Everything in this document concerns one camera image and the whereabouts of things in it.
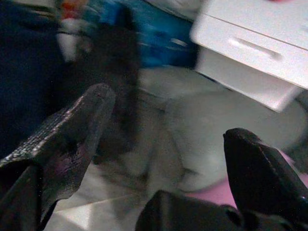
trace pink surface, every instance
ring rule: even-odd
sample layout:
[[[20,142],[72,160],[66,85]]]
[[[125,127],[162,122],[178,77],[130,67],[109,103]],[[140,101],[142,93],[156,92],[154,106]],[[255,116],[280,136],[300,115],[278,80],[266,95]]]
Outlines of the pink surface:
[[[283,152],[280,151],[280,153],[288,162],[288,164],[292,166],[294,161]],[[299,174],[299,177],[305,186],[308,187],[308,175]],[[210,201],[218,205],[231,205],[236,208],[227,177],[224,180],[218,182],[216,185],[210,186],[197,192],[187,193],[186,195],[200,200]]]

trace shiny black material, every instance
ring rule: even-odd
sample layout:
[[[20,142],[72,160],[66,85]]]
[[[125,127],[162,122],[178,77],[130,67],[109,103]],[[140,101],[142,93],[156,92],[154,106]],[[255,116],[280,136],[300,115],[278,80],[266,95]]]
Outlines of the shiny black material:
[[[242,128],[228,130],[224,141],[238,210],[160,191],[136,231],[308,230],[308,190],[281,153]]]
[[[281,153],[252,132],[224,135],[229,183],[239,209],[308,223],[308,190]]]
[[[55,203],[77,191],[114,102],[107,85],[90,87],[0,161],[1,231],[43,229]]]

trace dark blue fabric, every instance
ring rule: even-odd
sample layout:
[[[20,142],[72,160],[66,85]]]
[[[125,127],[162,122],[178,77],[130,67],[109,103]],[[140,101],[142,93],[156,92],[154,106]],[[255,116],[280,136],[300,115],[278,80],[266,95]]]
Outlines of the dark blue fabric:
[[[52,77],[64,62],[57,29],[55,22],[0,1],[0,158],[47,116]]]

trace white drawer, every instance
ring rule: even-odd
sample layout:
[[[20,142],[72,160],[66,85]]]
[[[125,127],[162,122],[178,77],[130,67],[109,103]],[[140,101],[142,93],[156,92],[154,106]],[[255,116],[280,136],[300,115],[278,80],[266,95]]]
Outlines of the white drawer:
[[[200,50],[196,71],[276,112],[303,90],[206,48]]]
[[[202,13],[308,50],[307,0],[206,0]]]
[[[308,51],[200,14],[192,40],[266,74],[308,89]]]

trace white cloth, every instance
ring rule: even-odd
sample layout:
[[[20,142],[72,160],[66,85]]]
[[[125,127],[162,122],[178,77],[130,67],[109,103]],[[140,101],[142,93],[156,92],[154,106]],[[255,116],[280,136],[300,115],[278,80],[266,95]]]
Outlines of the white cloth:
[[[178,17],[193,21],[204,0],[146,0],[153,6]]]

